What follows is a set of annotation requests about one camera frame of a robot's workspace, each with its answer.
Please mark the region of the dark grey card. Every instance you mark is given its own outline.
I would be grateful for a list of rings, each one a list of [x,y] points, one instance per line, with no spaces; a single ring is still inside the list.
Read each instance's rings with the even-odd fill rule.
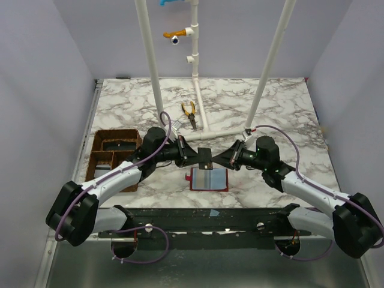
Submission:
[[[212,170],[212,153],[210,148],[201,148],[198,147],[198,156],[199,156],[199,169],[200,170]]]

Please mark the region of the red leather card holder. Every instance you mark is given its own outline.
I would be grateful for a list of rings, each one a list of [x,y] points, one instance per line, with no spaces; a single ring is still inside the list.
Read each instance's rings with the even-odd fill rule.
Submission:
[[[218,191],[228,192],[228,171],[225,168],[213,168],[212,170],[201,170],[192,167],[185,174],[185,180],[189,182],[191,191]]]

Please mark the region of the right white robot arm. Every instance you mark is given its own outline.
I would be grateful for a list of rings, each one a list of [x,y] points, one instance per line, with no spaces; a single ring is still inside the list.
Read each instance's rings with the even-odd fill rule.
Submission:
[[[313,207],[307,209],[294,203],[284,207],[277,214],[282,228],[323,236],[354,259],[383,244],[383,226],[366,196],[361,193],[351,196],[307,180],[280,159],[279,147],[271,137],[258,138],[255,151],[237,140],[212,161],[231,170],[242,166],[260,170],[268,186]]]

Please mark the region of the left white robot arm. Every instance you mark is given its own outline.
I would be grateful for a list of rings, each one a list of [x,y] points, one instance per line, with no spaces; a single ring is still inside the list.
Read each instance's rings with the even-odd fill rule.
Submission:
[[[141,146],[116,168],[82,184],[67,182],[52,205],[46,224],[55,231],[57,241],[67,241],[74,247],[92,233],[126,229],[131,214],[119,205],[101,208],[106,200],[142,182],[159,162],[172,161],[178,167],[185,167],[198,160],[198,153],[184,137],[169,140],[162,128],[152,127]]]

